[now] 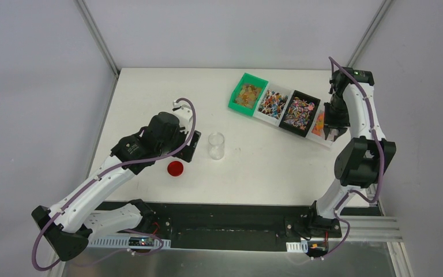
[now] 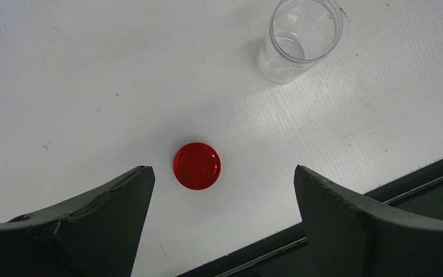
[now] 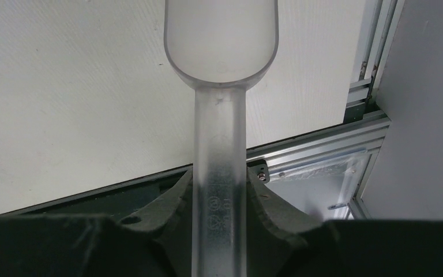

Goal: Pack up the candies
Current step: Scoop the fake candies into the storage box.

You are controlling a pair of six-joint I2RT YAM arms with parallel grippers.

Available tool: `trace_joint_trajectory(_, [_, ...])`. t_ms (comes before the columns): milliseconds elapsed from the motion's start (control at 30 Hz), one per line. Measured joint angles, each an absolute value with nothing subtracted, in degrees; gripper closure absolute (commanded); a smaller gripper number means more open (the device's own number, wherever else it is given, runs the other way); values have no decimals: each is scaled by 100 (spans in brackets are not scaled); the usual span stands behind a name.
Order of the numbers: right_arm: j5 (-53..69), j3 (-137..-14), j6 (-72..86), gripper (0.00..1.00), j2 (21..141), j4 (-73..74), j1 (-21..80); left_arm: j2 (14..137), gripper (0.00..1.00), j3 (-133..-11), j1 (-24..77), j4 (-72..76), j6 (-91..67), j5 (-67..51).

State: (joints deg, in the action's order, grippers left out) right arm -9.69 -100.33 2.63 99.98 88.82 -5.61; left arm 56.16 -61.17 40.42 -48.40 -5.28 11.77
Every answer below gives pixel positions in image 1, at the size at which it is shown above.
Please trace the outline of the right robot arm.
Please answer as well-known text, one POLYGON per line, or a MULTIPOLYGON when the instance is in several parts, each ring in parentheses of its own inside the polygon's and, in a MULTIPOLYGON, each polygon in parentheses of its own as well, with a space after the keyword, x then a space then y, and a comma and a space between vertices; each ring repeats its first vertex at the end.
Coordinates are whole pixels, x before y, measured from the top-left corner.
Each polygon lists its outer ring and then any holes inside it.
POLYGON ((335 180, 316 200, 304 221, 314 237, 339 228, 337 217, 351 197, 374 203, 395 153, 396 144, 386 139, 374 104, 371 72, 344 67, 333 72, 331 99, 324 104, 324 135, 339 138, 349 131, 351 139, 337 156, 335 180))

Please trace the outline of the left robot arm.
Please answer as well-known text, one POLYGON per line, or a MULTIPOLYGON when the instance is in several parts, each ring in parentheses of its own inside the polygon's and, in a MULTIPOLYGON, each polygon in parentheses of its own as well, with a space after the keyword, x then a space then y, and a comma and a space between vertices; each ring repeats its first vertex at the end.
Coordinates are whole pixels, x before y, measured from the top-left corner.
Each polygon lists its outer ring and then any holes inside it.
POLYGON ((69 261, 103 235, 132 228, 147 233, 153 225, 153 212, 142 200, 100 215, 93 212, 112 192, 156 161, 174 156, 190 162, 201 136, 195 129, 196 119, 192 108, 156 114, 137 133, 121 138, 99 169, 68 196, 51 207, 37 206, 31 213, 40 229, 32 249, 34 267, 43 270, 37 264, 41 238, 47 240, 58 261, 69 261))

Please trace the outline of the clear plastic jar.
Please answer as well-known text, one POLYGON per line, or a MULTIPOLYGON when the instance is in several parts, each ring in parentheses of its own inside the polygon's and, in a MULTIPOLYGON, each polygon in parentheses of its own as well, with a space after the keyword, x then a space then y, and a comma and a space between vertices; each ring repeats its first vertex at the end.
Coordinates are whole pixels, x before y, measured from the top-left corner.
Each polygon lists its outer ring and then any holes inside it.
POLYGON ((223 134, 216 132, 208 136, 208 153, 213 160, 220 160, 224 156, 225 139, 223 134))

